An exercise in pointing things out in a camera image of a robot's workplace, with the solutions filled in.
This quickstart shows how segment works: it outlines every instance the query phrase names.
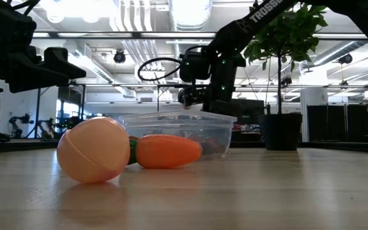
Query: black plant pot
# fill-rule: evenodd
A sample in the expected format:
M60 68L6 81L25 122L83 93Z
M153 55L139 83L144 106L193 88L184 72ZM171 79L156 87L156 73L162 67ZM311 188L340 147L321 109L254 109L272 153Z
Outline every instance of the black plant pot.
M302 124L301 114L269 114L259 117L267 150L296 151Z

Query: plastic storage bin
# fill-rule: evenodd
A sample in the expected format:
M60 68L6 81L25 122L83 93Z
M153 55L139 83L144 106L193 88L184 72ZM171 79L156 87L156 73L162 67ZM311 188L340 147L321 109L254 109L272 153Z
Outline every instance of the plastic storage bin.
M121 116L130 136L169 134L197 141L203 155L226 153L237 118L202 111L152 112Z

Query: plant stem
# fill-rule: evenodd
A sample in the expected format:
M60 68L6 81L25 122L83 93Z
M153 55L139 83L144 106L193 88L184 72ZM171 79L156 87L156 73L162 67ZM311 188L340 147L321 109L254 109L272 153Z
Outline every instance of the plant stem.
M278 114L282 114L282 95L280 93L280 76L282 70L282 56L278 56Z

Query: table surface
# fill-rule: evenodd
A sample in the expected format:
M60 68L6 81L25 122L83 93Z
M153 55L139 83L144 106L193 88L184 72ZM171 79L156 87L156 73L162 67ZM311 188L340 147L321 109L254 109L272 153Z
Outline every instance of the table surface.
M368 229L368 153L232 149L83 185L53 149L0 153L0 230Z

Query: desk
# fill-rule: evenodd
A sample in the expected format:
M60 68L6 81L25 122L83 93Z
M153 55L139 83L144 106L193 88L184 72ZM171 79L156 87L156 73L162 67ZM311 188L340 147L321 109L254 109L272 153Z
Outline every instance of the desk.
M368 229L368 153L233 149L101 185L67 178L53 149L0 153L0 229Z

